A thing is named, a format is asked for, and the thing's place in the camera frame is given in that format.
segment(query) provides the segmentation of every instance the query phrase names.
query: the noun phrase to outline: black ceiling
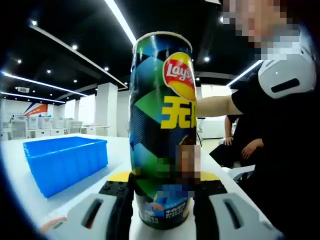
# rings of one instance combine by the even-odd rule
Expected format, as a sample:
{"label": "black ceiling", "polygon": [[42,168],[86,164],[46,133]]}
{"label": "black ceiling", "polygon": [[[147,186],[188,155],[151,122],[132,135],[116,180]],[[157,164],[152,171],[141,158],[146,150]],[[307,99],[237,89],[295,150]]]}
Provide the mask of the black ceiling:
{"label": "black ceiling", "polygon": [[[222,9],[218,4],[204,0],[115,2],[136,39],[155,31],[176,32],[187,38],[193,46],[196,72],[237,76],[252,65],[259,54],[248,45],[245,37],[238,36],[234,26],[220,22]],[[25,27],[12,47],[7,49],[6,62],[1,70],[73,91],[91,86],[82,91],[84,94],[94,94],[96,85],[107,82],[124,87],[80,56],[28,27],[31,20],[36,20],[39,28],[67,45],[78,45],[79,53],[101,68],[109,67],[109,73],[124,83],[130,75],[133,46],[104,0],[51,0],[38,5],[25,20]],[[210,57],[210,62],[204,62],[205,56]],[[21,64],[17,63],[18,59],[22,60]],[[28,87],[28,95],[39,98],[60,99],[67,94],[3,75],[0,81],[1,90],[7,93],[23,95],[15,87]],[[219,77],[201,77],[196,84],[224,85],[230,81]],[[72,94],[69,100],[79,97]]]}

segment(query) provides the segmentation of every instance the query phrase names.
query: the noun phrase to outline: lay's chip can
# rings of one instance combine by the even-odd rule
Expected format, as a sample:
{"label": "lay's chip can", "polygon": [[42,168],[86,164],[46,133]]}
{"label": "lay's chip can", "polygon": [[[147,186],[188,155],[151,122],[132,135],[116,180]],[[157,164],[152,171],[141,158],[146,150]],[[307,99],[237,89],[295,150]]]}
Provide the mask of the lay's chip can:
{"label": "lay's chip can", "polygon": [[197,104],[192,46],[173,32],[152,32],[133,48],[130,155],[139,216],[171,229],[189,214],[179,146],[196,144]]}

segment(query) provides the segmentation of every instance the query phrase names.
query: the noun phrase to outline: can lid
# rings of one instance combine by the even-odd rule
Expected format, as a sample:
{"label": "can lid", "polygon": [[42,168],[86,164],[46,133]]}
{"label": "can lid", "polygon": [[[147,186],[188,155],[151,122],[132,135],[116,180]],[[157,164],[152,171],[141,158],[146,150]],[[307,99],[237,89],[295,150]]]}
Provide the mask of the can lid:
{"label": "can lid", "polygon": [[147,34],[143,35],[142,37],[140,37],[140,38],[136,41],[136,43],[135,43],[132,51],[135,52],[135,49],[137,48],[138,43],[139,43],[141,40],[143,40],[143,39],[145,39],[145,38],[148,38],[148,37],[150,37],[150,36],[152,36],[152,35],[171,35],[171,36],[175,36],[175,37],[177,37],[177,38],[182,39],[183,41],[185,41],[185,42],[189,45],[189,47],[190,47],[190,49],[191,49],[191,53],[192,53],[192,51],[193,51],[193,48],[192,48],[191,43],[190,43],[185,37],[183,37],[182,35],[177,34],[177,33],[175,33],[175,32],[171,32],[171,31],[154,31],[154,32],[150,32],[150,33],[147,33]]}

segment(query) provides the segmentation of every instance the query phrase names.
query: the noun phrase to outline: blue plastic bin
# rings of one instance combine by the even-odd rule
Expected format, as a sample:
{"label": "blue plastic bin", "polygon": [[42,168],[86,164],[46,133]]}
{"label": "blue plastic bin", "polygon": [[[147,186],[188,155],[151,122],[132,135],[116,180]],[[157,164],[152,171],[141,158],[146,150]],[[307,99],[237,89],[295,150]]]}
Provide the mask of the blue plastic bin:
{"label": "blue plastic bin", "polygon": [[107,141],[64,137],[23,144],[31,173],[49,198],[108,165]]}

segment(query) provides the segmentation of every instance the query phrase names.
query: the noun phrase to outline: seated person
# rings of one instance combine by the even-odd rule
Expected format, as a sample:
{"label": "seated person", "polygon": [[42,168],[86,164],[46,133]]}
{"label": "seated person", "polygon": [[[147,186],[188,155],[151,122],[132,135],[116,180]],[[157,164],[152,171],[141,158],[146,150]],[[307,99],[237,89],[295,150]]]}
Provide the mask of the seated person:
{"label": "seated person", "polygon": [[[232,124],[237,119],[232,136]],[[227,168],[232,168],[235,162],[240,162],[242,167],[255,165],[264,146],[259,124],[259,121],[251,116],[227,115],[224,121],[225,140],[210,156]]]}

